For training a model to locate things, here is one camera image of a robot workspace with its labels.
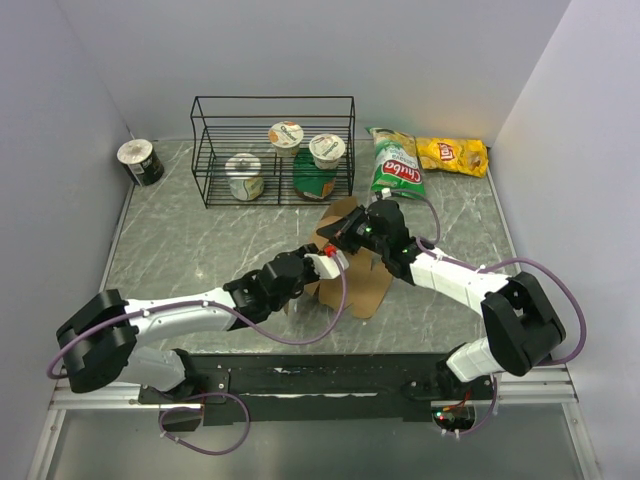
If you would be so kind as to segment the brown cardboard box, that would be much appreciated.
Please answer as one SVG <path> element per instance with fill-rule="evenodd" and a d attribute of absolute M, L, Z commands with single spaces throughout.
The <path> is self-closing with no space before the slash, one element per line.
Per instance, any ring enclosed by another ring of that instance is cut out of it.
<path fill-rule="evenodd" d="M 327 240 L 316 234 L 316 230 L 346 216 L 358 205 L 354 196 L 331 203 L 313 225 L 309 234 L 310 242 L 322 249 Z M 346 254 L 346 258 L 349 268 L 346 270 L 348 292 L 345 310 L 355 318 L 369 319 L 384 300 L 393 277 L 381 261 L 373 263 L 374 254 L 365 248 L 361 248 L 355 255 Z M 342 296 L 341 281 L 339 278 L 320 280 L 307 285 L 304 292 L 320 304 L 336 311 Z"/>

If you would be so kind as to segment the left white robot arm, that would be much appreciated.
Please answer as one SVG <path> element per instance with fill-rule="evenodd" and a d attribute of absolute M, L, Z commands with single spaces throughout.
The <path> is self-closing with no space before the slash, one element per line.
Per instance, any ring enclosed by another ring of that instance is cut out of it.
<path fill-rule="evenodd" d="M 320 280 L 342 277 L 338 254 L 313 244 L 278 254 L 262 268 L 221 287 L 162 300 L 125 299 L 116 289 L 96 294 L 56 332 L 59 351 L 46 374 L 85 394 L 114 382 L 152 386 L 174 401 L 191 399 L 198 377 L 188 353 L 152 343 L 201 332 L 250 328 L 286 343 L 263 327 L 269 316 Z"/>

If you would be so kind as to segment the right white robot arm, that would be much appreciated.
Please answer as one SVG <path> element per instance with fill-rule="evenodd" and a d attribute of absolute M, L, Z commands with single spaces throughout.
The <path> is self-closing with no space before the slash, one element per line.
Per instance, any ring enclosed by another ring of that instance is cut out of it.
<path fill-rule="evenodd" d="M 440 293 L 482 317 L 485 336 L 448 354 L 437 386 L 456 399 L 483 376 L 507 372 L 522 377 L 566 338 L 566 330 L 535 276 L 470 269 L 409 233 L 400 206 L 378 200 L 321 226 L 316 234 L 338 250 L 367 249 L 387 271 L 410 285 Z"/>

